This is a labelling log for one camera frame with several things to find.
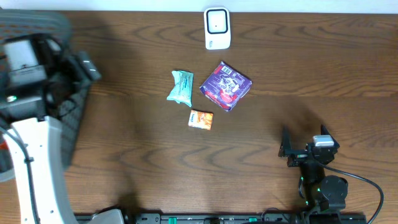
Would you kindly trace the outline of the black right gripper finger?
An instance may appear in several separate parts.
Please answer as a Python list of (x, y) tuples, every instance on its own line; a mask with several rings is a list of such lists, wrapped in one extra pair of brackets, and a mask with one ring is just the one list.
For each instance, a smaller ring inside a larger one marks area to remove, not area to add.
[(321, 125), (320, 130), (321, 130), (321, 135), (330, 135), (333, 138), (333, 140), (335, 142), (335, 145), (333, 146), (334, 148), (340, 147), (340, 144), (335, 140), (335, 138), (331, 135), (329, 130), (327, 130), (327, 128), (324, 124)]
[(289, 157), (292, 151), (291, 141), (290, 141), (290, 133), (286, 127), (282, 129), (282, 142), (280, 144), (280, 149), (278, 156), (279, 157)]

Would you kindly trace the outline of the purple pink pad package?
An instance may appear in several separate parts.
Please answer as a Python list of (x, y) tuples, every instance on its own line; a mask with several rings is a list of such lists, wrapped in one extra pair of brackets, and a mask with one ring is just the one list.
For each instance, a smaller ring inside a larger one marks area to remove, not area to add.
[(221, 61), (200, 86), (200, 91), (223, 110), (231, 111), (251, 87), (248, 77)]

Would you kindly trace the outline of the small orange snack packet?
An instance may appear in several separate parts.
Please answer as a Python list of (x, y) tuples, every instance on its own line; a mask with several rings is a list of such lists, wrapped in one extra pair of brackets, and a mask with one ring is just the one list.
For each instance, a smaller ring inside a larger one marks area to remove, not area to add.
[(191, 110), (188, 125), (193, 128), (210, 130), (213, 123), (213, 113)]

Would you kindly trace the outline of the teal wipes packet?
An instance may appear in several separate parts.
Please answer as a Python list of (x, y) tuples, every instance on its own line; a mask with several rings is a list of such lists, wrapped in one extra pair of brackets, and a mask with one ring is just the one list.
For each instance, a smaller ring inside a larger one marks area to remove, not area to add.
[(182, 70), (172, 71), (175, 86), (167, 97), (169, 101), (184, 103), (192, 107), (192, 90), (194, 74)]

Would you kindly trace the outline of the red orange snack bag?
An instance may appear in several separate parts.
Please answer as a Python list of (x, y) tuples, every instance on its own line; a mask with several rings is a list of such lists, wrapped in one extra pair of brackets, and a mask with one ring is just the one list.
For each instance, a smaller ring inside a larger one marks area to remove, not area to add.
[(8, 150), (8, 146), (7, 146), (7, 144), (6, 144), (6, 141), (2, 141), (2, 142), (0, 143), (0, 149), (1, 149), (1, 150)]

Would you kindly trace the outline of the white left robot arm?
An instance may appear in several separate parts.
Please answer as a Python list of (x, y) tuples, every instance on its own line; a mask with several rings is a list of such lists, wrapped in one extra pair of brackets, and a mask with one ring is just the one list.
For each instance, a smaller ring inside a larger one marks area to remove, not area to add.
[(50, 34), (5, 40), (1, 134), (11, 155), (22, 223), (76, 223), (64, 178), (85, 100), (99, 74)]

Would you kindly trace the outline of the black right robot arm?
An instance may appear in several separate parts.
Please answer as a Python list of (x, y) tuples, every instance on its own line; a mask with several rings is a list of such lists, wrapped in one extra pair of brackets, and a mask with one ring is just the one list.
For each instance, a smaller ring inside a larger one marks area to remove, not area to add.
[(289, 223), (341, 223), (340, 211), (346, 207), (348, 182), (336, 175), (326, 175), (325, 167), (334, 160), (340, 145), (321, 126), (321, 134), (315, 135), (305, 149), (294, 149), (289, 130), (282, 130), (279, 157), (287, 158), (288, 167), (298, 167), (299, 195), (305, 199), (306, 208), (291, 214)]

